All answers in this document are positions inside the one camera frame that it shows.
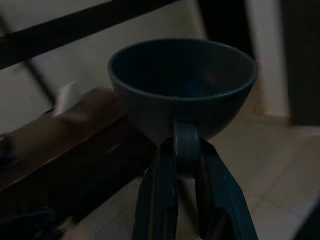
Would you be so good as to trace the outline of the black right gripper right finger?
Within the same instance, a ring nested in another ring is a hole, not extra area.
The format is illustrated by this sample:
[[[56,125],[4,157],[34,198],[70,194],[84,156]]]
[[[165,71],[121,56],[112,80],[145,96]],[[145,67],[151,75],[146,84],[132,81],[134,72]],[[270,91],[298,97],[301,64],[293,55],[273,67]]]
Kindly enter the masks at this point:
[[[199,234],[203,240],[258,239],[243,191],[215,147],[200,140],[195,172]]]

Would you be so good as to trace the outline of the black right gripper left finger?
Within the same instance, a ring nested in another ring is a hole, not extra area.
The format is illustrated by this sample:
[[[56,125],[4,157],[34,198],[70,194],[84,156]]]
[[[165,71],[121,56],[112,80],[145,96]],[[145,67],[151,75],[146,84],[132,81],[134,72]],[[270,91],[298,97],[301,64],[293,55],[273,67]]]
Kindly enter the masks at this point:
[[[139,186],[132,240],[175,240],[178,221],[177,170],[173,139],[158,148]]]

